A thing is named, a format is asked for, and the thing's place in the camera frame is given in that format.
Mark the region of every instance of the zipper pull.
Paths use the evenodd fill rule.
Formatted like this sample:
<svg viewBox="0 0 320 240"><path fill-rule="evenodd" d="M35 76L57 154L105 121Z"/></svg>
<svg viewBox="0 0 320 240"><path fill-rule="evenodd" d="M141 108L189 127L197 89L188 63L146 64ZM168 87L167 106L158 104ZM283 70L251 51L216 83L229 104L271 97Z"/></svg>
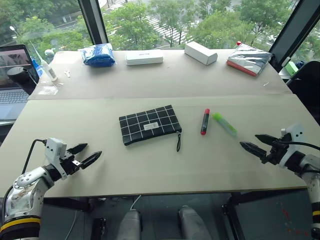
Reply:
<svg viewBox="0 0 320 240"><path fill-rule="evenodd" d="M180 146L181 146L181 132L176 131L176 133L178 134L178 142L176 144L176 151L179 152Z"/></svg>

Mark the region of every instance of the laptop screen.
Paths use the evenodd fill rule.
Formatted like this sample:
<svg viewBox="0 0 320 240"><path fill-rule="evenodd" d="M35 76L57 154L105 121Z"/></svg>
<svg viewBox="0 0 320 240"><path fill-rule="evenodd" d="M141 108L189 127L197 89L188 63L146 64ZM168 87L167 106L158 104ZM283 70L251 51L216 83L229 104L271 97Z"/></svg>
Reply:
<svg viewBox="0 0 320 240"><path fill-rule="evenodd" d="M38 78L29 54L23 48L24 46L22 47L21 45L18 45L17 47L0 47L0 90L20 88L17 84L12 82L7 75L7 71L13 67L24 67L33 76Z"/></svg>

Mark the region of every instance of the yellow ring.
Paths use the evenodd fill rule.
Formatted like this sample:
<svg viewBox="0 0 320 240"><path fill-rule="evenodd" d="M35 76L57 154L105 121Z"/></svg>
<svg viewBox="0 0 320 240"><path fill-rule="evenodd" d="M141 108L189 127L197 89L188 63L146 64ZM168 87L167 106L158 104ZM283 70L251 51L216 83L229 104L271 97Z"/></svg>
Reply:
<svg viewBox="0 0 320 240"><path fill-rule="evenodd" d="M3 225L2 227L0 227L0 233L3 230L5 230L11 226L14 226L14 225L25 224L25 223L38 223L38 224L40 224L40 222L41 222L41 220L39 218L35 218L35 217L23 218L23 219L10 221L10 222L6 223L5 225Z"/></svg>
<svg viewBox="0 0 320 240"><path fill-rule="evenodd" d="M314 211L312 212L312 216L320 215L320 211Z"/></svg>

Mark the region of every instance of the plastic bag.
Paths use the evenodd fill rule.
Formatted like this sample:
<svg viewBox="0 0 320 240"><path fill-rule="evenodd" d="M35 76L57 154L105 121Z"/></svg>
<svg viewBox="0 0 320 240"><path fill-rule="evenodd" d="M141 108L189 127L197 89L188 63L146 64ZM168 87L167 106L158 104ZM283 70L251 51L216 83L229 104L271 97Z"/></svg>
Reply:
<svg viewBox="0 0 320 240"><path fill-rule="evenodd" d="M92 45L78 49L83 63L92 67L111 67L116 61L110 43Z"/></svg>
<svg viewBox="0 0 320 240"><path fill-rule="evenodd" d="M251 76L257 76L265 68L271 56L270 52L241 43L228 57L226 64Z"/></svg>

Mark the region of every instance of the black chair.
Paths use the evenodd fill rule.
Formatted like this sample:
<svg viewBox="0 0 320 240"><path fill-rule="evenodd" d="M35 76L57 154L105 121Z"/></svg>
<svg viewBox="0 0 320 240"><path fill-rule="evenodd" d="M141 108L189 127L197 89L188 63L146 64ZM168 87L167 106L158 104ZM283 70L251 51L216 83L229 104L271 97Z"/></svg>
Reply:
<svg viewBox="0 0 320 240"><path fill-rule="evenodd" d="M320 125L320 62L306 63L286 84Z"/></svg>

